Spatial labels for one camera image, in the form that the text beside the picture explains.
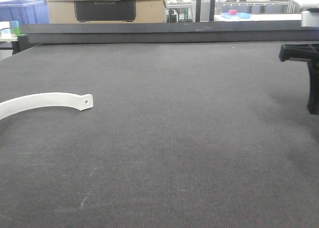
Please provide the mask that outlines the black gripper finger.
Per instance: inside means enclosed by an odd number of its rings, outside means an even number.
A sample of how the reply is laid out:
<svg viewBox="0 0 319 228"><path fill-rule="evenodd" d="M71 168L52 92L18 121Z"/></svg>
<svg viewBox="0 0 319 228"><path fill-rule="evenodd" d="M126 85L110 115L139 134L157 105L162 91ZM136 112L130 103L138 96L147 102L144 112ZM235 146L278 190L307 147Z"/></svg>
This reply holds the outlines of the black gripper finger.
<svg viewBox="0 0 319 228"><path fill-rule="evenodd" d="M310 77L310 95L307 109L310 114L319 113L319 62L308 62Z"/></svg>
<svg viewBox="0 0 319 228"><path fill-rule="evenodd" d="M279 53L280 61L318 61L318 44L283 44Z"/></svg>

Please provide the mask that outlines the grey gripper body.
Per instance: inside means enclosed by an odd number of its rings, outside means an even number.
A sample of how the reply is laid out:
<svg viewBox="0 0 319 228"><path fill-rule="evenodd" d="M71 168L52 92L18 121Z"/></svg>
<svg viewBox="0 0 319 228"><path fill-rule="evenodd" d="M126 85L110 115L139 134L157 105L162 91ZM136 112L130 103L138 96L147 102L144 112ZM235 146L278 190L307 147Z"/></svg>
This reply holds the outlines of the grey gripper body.
<svg viewBox="0 0 319 228"><path fill-rule="evenodd" d="M301 27L319 26L319 8L309 8L301 13Z"/></svg>

